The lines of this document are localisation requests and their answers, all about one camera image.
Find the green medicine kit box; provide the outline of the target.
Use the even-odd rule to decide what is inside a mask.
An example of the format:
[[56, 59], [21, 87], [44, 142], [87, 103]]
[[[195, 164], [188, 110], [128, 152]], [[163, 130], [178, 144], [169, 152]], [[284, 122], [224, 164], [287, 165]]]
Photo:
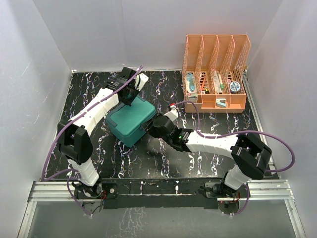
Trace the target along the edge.
[[156, 108], [140, 96], [131, 105], [120, 103], [106, 116], [106, 123], [113, 135], [125, 146], [132, 147], [145, 135], [142, 124], [156, 114]]

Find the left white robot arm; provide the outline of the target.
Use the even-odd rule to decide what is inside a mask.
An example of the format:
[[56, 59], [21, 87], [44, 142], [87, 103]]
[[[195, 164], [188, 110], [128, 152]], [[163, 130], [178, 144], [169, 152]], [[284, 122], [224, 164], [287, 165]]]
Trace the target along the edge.
[[75, 188], [87, 197], [98, 198], [102, 193], [101, 179], [91, 159], [94, 150], [91, 133], [118, 104], [130, 106], [148, 80], [145, 74], [124, 67], [106, 80], [104, 87], [77, 115], [59, 122], [56, 147], [79, 176]]

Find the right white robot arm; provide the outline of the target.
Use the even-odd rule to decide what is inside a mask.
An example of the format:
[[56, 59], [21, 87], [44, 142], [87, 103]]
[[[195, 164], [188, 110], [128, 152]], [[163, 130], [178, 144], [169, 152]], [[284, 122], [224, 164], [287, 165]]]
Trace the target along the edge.
[[169, 117], [161, 114], [156, 114], [142, 127], [150, 136], [161, 138], [177, 151], [205, 152], [233, 159], [235, 166], [221, 183], [201, 188], [206, 194], [218, 197], [234, 197], [243, 184], [263, 179], [272, 154], [265, 143], [249, 132], [225, 137], [202, 134], [178, 128]]

